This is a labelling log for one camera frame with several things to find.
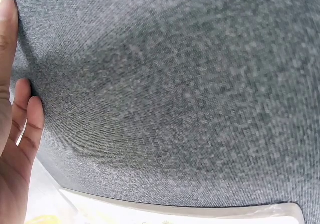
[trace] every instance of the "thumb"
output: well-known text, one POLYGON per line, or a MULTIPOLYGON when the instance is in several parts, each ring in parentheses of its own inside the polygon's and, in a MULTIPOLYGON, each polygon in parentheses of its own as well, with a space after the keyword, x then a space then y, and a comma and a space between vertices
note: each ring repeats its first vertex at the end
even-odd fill
POLYGON ((0 2, 0 86, 9 90, 18 40, 18 11, 14 0, 0 2))
POLYGON ((14 0, 0 2, 0 156, 12 125, 10 79, 18 41, 18 11, 14 0))

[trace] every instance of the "gray fabric speaker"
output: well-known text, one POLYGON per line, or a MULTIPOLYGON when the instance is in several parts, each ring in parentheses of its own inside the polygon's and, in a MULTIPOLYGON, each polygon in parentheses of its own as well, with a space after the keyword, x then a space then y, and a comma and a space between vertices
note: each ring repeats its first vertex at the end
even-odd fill
POLYGON ((320 222, 320 0, 17 3, 12 83, 43 100, 62 187, 320 222))

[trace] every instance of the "skin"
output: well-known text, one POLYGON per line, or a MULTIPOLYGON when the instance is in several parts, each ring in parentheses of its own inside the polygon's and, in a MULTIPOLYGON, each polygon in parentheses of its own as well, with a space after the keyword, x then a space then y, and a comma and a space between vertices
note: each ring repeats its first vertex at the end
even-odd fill
POLYGON ((45 125, 42 102, 39 97, 31 96, 27 79, 17 82, 13 105, 10 103, 17 41, 16 4, 14 0, 3 0, 0 3, 0 224, 25 221, 31 171, 45 125))

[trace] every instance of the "white base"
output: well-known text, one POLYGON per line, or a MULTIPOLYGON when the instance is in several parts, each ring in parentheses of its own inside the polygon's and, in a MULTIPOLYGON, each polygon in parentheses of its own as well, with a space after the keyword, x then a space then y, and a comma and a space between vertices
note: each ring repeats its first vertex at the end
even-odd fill
POLYGON ((60 189, 89 223, 305 224, 294 203, 239 208, 192 208, 135 203, 60 189))

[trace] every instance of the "gray fabric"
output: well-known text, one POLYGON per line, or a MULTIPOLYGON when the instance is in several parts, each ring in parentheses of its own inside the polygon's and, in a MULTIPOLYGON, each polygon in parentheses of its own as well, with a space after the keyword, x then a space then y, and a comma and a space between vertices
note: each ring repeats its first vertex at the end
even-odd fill
POLYGON ((43 100, 60 185, 320 222, 320 0, 17 3, 12 82, 43 100))

